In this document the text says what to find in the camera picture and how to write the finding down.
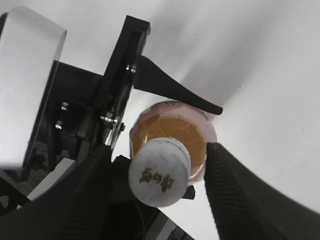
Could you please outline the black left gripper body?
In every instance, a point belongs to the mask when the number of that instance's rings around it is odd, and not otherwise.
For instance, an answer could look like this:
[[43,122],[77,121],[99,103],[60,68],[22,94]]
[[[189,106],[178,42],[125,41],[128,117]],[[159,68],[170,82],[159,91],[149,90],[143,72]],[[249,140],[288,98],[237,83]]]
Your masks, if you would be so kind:
[[59,58],[30,161],[23,169],[1,172],[21,184],[33,170],[50,173],[63,158],[80,163],[97,145],[114,146],[124,129],[136,58],[150,30],[149,22],[127,16],[102,75]]

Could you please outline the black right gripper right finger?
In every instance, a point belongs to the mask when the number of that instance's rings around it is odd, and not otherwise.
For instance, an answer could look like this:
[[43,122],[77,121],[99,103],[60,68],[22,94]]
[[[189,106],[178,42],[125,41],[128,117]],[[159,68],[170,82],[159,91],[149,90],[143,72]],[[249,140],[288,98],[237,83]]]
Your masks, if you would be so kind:
[[204,185],[221,240],[318,240],[320,215],[247,169],[220,143],[206,145]]

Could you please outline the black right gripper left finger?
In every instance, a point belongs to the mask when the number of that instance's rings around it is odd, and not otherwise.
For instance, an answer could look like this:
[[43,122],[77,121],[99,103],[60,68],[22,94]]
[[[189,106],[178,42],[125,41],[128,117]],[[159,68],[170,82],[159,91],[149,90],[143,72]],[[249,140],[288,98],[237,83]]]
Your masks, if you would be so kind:
[[102,144],[43,195],[2,216],[0,238],[102,240],[111,188],[111,148]]

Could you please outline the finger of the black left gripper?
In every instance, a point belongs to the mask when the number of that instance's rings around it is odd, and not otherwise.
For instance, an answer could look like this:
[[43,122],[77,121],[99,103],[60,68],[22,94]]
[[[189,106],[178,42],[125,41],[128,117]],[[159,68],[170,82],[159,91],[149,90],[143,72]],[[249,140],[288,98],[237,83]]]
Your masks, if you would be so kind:
[[[123,155],[119,155],[112,162],[112,177],[116,181],[124,181],[128,184],[128,171],[130,167],[131,160]],[[183,199],[194,200],[196,191],[193,185],[186,189],[183,195]]]
[[223,112],[222,107],[188,90],[143,55],[136,58],[133,86],[136,90],[176,100],[213,115],[221,115]]

